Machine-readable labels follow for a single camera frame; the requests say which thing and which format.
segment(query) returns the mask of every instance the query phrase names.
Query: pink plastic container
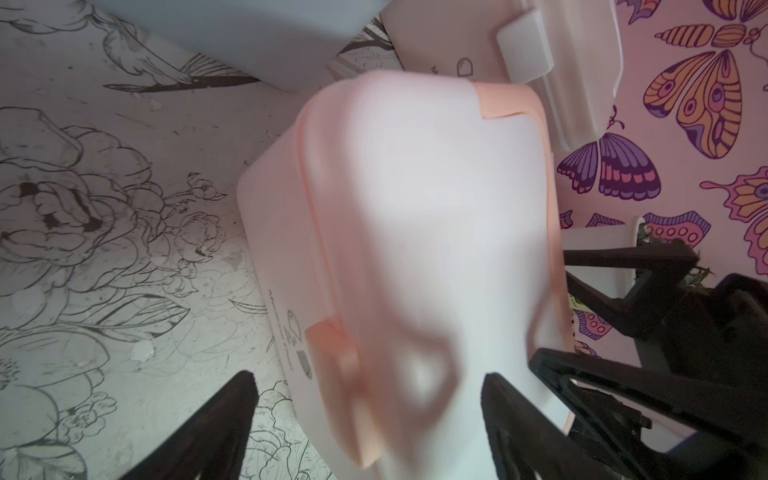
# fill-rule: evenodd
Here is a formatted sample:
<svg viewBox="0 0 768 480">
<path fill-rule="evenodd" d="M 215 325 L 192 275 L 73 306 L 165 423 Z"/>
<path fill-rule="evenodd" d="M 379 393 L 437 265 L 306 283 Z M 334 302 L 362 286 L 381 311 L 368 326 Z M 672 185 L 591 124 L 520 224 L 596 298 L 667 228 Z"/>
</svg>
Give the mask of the pink plastic container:
<svg viewBox="0 0 768 480">
<path fill-rule="evenodd" d="M 339 480 L 495 478 L 480 391 L 572 351 L 544 113 L 525 86 L 377 71 L 320 91 L 237 201 L 304 432 Z"/>
</svg>

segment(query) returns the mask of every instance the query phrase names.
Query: white plastic container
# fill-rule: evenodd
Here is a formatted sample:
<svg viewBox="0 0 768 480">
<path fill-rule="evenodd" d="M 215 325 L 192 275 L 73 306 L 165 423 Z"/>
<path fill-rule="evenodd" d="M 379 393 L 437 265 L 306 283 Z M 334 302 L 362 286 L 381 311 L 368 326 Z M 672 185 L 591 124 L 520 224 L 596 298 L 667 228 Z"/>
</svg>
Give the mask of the white plastic container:
<svg viewBox="0 0 768 480">
<path fill-rule="evenodd" d="M 495 478 L 488 372 L 566 429 L 527 367 L 539 346 L 573 348 L 530 88 L 338 82 L 243 174 L 237 201 L 300 425 L 339 480 Z"/>
<path fill-rule="evenodd" d="M 553 148 L 605 133 L 624 70 L 616 0 L 393 0 L 382 12 L 403 67 L 531 86 Z"/>
<path fill-rule="evenodd" d="M 274 87 L 316 80 L 389 0 L 96 0 L 136 25 Z"/>
</svg>

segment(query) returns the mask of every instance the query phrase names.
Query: butterfly illustration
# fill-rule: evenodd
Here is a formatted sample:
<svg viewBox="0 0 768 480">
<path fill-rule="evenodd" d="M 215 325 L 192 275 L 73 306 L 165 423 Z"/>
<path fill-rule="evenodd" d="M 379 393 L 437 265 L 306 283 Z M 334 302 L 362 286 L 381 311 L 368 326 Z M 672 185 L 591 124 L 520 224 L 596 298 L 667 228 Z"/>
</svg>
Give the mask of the butterfly illustration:
<svg viewBox="0 0 768 480">
<path fill-rule="evenodd" d="M 589 345 L 587 345 L 586 343 L 580 340 L 576 340 L 574 342 L 574 350 L 576 353 L 593 356 L 594 358 L 597 358 L 597 359 L 602 358 L 598 355 L 597 352 L 594 351 L 592 347 L 590 347 Z"/>
<path fill-rule="evenodd" d="M 712 227 L 693 210 L 676 217 L 662 217 L 649 212 L 643 215 L 643 220 L 648 235 L 664 241 L 679 239 L 692 248 L 704 239 Z"/>
<path fill-rule="evenodd" d="M 702 0 L 718 17 L 732 21 L 737 17 L 739 0 Z M 736 143 L 741 125 L 742 95 L 736 57 L 730 50 L 746 38 L 747 44 L 759 37 L 755 28 L 747 35 L 744 22 L 768 9 L 768 0 L 743 0 L 739 20 L 723 25 L 678 25 L 655 36 L 669 45 L 724 48 L 705 51 L 677 62 L 650 83 L 643 96 L 645 108 L 664 118 L 677 105 L 677 123 L 688 141 L 708 158 L 722 158 Z"/>
<path fill-rule="evenodd" d="M 578 331 L 593 340 L 599 340 L 610 332 L 613 326 L 603 320 L 603 317 L 593 312 L 571 310 L 571 320 L 578 322 Z"/>
<path fill-rule="evenodd" d="M 704 189 L 722 188 L 728 192 L 723 206 L 730 209 L 729 217 L 750 223 L 744 240 L 750 243 L 747 255 L 755 260 L 755 271 L 768 274 L 768 167 L 760 167 L 753 175 L 738 175 L 728 185 L 701 182 Z"/>
<path fill-rule="evenodd" d="M 571 220 L 571 215 L 573 213 L 573 210 L 568 210 L 560 214 L 560 230 L 567 230 L 574 226 L 574 221 Z"/>
<path fill-rule="evenodd" d="M 608 227 L 610 225 L 624 225 L 624 222 L 616 220 L 615 218 L 606 217 L 605 215 L 594 214 L 585 227 Z"/>
<path fill-rule="evenodd" d="M 623 130 L 624 123 L 615 117 L 614 106 L 608 128 L 619 124 Z M 598 172 L 598 189 L 607 197 L 645 200 L 657 197 L 661 192 L 661 180 L 653 162 L 634 142 L 619 134 L 606 133 L 599 141 L 584 145 L 558 165 L 558 173 L 570 177 L 571 188 L 580 194 L 592 190 Z"/>
<path fill-rule="evenodd" d="M 616 5 L 621 5 L 622 3 L 626 3 L 634 8 L 629 19 L 629 25 L 632 25 L 635 20 L 648 18 L 653 15 L 656 9 L 659 8 L 659 5 L 661 5 L 661 0 L 617 0 Z"/>
</svg>

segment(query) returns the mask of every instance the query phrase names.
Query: wall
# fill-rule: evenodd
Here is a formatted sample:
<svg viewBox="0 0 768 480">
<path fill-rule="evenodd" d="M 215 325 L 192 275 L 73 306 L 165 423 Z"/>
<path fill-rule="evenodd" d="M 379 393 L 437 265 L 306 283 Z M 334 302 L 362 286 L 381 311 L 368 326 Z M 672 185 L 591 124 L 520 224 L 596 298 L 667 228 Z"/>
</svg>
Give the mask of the wall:
<svg viewBox="0 0 768 480">
<path fill-rule="evenodd" d="M 0 478 L 121 478 L 241 369 L 242 478 L 334 478 L 234 188 L 323 85 L 398 66 L 376 32 L 285 92 L 82 0 L 0 2 Z"/>
<path fill-rule="evenodd" d="M 732 272 L 768 280 L 767 9 L 765 0 L 619 0 L 615 116 L 599 145 L 556 159 L 563 227 L 645 216 L 700 251 L 716 275 L 705 284 Z M 598 158 L 590 184 L 578 170 Z"/>
</svg>

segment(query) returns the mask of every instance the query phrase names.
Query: leaf drawing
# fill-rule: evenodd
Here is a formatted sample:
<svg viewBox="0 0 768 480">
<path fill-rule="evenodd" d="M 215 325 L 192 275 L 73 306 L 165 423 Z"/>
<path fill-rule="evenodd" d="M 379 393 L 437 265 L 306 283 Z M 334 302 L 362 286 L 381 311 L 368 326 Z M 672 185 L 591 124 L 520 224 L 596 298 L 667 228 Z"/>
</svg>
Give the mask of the leaf drawing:
<svg viewBox="0 0 768 480">
<path fill-rule="evenodd" d="M 250 313 L 251 315 L 266 315 L 266 305 L 251 305 L 249 303 L 236 302 L 230 300 L 232 305 L 240 312 Z"/>
<path fill-rule="evenodd" d="M 45 3 L 12 2 L 0 7 L 0 22 L 33 35 L 77 31 L 95 27 L 103 31 L 101 48 L 116 67 L 136 83 L 106 84 L 106 88 L 128 92 L 158 92 L 195 88 L 231 87 L 258 82 L 258 78 L 201 54 L 186 63 L 172 65 L 147 46 L 146 38 L 130 22 L 104 13 L 84 0 Z"/>
<path fill-rule="evenodd" d="M 39 442 L 19 447 L 16 456 L 0 464 L 0 478 L 22 480 L 85 480 L 85 462 L 71 446 L 57 442 Z"/>
<path fill-rule="evenodd" d="M 189 311 L 164 296 L 140 293 L 106 305 L 80 326 L 112 339 L 138 342 L 168 333 Z"/>
<path fill-rule="evenodd" d="M 371 20 L 362 31 L 339 53 L 347 53 L 348 51 L 357 50 L 358 48 L 365 47 L 379 47 L 383 50 L 393 51 L 395 46 L 387 36 L 384 24 L 378 17 Z"/>
<path fill-rule="evenodd" d="M 292 311 L 288 310 L 288 328 L 291 333 L 301 342 L 301 327 L 299 326 L 299 320 L 296 319 L 296 315 Z"/>
<path fill-rule="evenodd" d="M 273 388 L 260 392 L 241 478 L 327 480 L 333 477 L 295 418 L 286 382 L 277 382 Z"/>
</svg>

